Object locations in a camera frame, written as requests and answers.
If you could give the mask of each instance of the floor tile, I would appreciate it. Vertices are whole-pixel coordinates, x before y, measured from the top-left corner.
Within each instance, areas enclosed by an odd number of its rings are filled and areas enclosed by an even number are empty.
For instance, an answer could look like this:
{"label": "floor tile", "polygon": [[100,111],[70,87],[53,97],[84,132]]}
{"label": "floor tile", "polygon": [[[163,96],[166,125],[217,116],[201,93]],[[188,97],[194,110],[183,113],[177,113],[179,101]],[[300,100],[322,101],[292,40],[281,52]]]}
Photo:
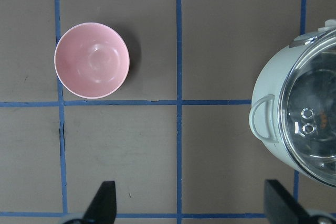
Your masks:
{"label": "floor tile", "polygon": [[0,217],[1,224],[57,224],[59,218]]}
{"label": "floor tile", "polygon": [[331,4],[332,2],[333,0],[307,0],[307,32],[324,27],[326,20],[336,18],[336,7]]}
{"label": "floor tile", "polygon": [[266,62],[299,35],[300,2],[182,0],[183,98],[250,99]]}
{"label": "floor tile", "polygon": [[306,209],[316,209],[336,213],[335,188],[300,175],[299,202]]}
{"label": "floor tile", "polygon": [[184,219],[182,224],[269,224],[266,218],[256,219]]}
{"label": "floor tile", "polygon": [[176,219],[121,219],[114,224],[176,224]]}
{"label": "floor tile", "polygon": [[176,107],[72,106],[65,122],[69,211],[115,180],[118,213],[176,211]]}
{"label": "floor tile", "polygon": [[129,49],[129,74],[104,100],[176,99],[176,0],[61,0],[62,33],[84,22],[110,26]]}
{"label": "floor tile", "polygon": [[249,110],[248,105],[183,108],[184,213],[262,213],[265,179],[278,179],[292,191],[293,169],[253,137]]}
{"label": "floor tile", "polygon": [[58,108],[0,108],[0,210],[62,211]]}
{"label": "floor tile", "polygon": [[57,101],[54,0],[0,0],[0,101]]}

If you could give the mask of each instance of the lid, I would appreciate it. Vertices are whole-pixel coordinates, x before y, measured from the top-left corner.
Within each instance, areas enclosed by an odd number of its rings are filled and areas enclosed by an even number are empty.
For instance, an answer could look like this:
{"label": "lid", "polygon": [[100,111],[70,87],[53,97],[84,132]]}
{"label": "lid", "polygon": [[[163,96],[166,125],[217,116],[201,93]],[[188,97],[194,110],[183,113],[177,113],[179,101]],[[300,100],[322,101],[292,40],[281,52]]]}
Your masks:
{"label": "lid", "polygon": [[336,30],[300,56],[283,84],[279,127],[296,163],[336,187]]}

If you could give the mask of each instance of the white rice cooker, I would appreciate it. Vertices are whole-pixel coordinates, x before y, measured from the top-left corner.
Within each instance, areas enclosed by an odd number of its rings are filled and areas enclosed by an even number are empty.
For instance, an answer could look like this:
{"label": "white rice cooker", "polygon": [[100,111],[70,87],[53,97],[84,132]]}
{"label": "white rice cooker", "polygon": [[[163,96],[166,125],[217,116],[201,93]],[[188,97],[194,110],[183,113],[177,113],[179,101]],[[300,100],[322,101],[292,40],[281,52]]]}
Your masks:
{"label": "white rice cooker", "polygon": [[280,160],[336,187],[336,19],[301,35],[265,65],[249,124]]}

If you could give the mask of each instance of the rice cooker handle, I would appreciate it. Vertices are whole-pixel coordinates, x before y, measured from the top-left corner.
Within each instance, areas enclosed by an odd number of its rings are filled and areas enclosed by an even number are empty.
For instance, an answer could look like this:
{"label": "rice cooker handle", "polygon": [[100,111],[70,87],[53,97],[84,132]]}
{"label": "rice cooker handle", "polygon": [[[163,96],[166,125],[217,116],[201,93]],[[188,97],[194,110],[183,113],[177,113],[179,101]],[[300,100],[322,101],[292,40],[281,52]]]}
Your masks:
{"label": "rice cooker handle", "polygon": [[[273,123],[273,107],[274,107],[274,95],[273,94],[269,94],[264,96],[263,98],[261,98],[260,100],[258,100],[255,104],[253,104],[252,108],[251,108],[251,112],[249,115],[249,123],[250,123],[250,128],[254,134],[254,136],[256,136],[257,138],[259,138],[262,141],[268,142],[268,143],[277,143],[278,140],[275,137],[275,130],[274,130],[274,123]],[[266,129],[268,131],[269,136],[265,137],[262,136],[258,133],[257,129],[256,129],[256,125],[255,125],[255,114],[257,109],[260,107],[260,105],[262,105],[263,103],[266,103],[265,105],[265,116],[267,115],[268,118],[265,120],[265,124],[266,124]]]}

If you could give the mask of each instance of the pink bowl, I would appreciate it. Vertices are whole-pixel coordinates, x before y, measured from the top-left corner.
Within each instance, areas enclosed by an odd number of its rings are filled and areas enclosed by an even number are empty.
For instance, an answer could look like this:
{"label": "pink bowl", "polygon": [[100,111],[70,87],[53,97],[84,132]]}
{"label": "pink bowl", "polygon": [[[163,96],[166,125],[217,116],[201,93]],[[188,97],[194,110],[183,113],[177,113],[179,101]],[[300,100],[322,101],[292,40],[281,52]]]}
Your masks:
{"label": "pink bowl", "polygon": [[83,98],[102,98],[115,92],[126,79],[130,58],[116,31],[98,23],[83,23],[68,30],[54,57],[59,80]]}

